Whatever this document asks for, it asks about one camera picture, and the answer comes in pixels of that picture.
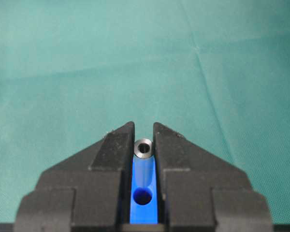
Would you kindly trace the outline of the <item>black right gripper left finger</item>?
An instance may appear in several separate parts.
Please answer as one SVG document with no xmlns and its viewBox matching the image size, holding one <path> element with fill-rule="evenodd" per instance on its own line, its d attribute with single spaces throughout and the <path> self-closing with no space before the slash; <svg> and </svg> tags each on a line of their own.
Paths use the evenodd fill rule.
<svg viewBox="0 0 290 232">
<path fill-rule="evenodd" d="M 116 232 L 129 221 L 135 127 L 128 122 L 43 171 L 20 203 L 16 232 Z"/>
</svg>

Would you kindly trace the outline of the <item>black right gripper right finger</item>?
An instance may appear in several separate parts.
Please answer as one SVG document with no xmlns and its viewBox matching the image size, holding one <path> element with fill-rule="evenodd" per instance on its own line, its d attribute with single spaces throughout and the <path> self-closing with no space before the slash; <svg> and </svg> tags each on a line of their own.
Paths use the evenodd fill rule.
<svg viewBox="0 0 290 232">
<path fill-rule="evenodd" d="M 247 174 L 156 122 L 159 197 L 170 232 L 271 232 L 266 198 Z"/>
</svg>

